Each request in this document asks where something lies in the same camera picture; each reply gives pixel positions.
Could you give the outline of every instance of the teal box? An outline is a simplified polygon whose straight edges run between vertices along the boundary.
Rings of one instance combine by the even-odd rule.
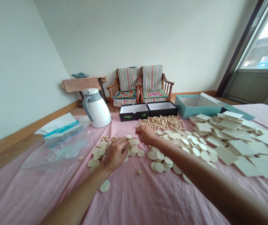
[[[234,113],[239,113],[239,114],[242,114],[244,119],[246,120],[252,120],[252,119],[255,119],[254,116],[252,116],[251,114],[248,114],[240,109],[237,109],[235,108],[234,106],[232,105],[228,105],[224,102],[220,102],[219,105],[222,106],[222,110],[221,110],[221,113],[225,112],[225,111],[230,111],[230,112],[234,112]]]
[[[198,114],[216,116],[222,110],[217,102],[220,101],[201,93],[200,95],[177,95],[175,105],[179,107],[181,117],[188,119]]]

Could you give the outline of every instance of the wooden chair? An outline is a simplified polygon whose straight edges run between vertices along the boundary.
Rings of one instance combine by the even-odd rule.
[[[171,90],[174,82],[166,79],[165,74],[162,73],[162,65],[142,66],[141,79],[141,102],[147,103],[171,100]]]
[[[139,103],[139,81],[137,67],[116,69],[114,85],[107,87],[114,112],[116,106]]]

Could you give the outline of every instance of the wooden baseboard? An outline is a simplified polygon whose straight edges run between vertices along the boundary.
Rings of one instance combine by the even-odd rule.
[[[203,93],[214,96],[216,91],[202,91]],[[175,98],[176,95],[200,95],[202,92],[181,92],[181,93],[172,93],[171,97]]]
[[[75,101],[56,112],[47,115],[46,117],[16,131],[15,133],[3,138],[0,140],[0,153],[5,151],[7,148],[13,146],[17,142],[21,141],[25,137],[29,136],[30,134],[33,134],[35,131],[37,131],[39,128],[44,126],[45,124],[51,122],[52,120],[68,113],[72,109],[76,108],[78,106],[78,101]]]

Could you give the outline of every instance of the thermos handle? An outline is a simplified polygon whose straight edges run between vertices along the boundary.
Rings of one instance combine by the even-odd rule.
[[[84,108],[84,110],[85,110],[85,112],[86,112],[88,118],[90,119],[90,121],[91,121],[91,122],[94,122],[94,118],[93,118],[92,114],[90,113],[89,108],[88,108],[88,106],[87,106],[87,102],[88,102],[89,99],[91,99],[90,96],[84,98],[84,101],[83,101],[83,108]]]

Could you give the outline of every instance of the black box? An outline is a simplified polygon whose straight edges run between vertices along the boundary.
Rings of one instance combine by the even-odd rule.
[[[149,109],[145,103],[138,103],[135,105],[122,105],[119,117],[121,122],[147,119],[150,116]]]
[[[147,107],[150,111],[150,117],[154,116],[169,116],[178,115],[179,108],[171,101],[161,101],[161,102],[148,102]]]

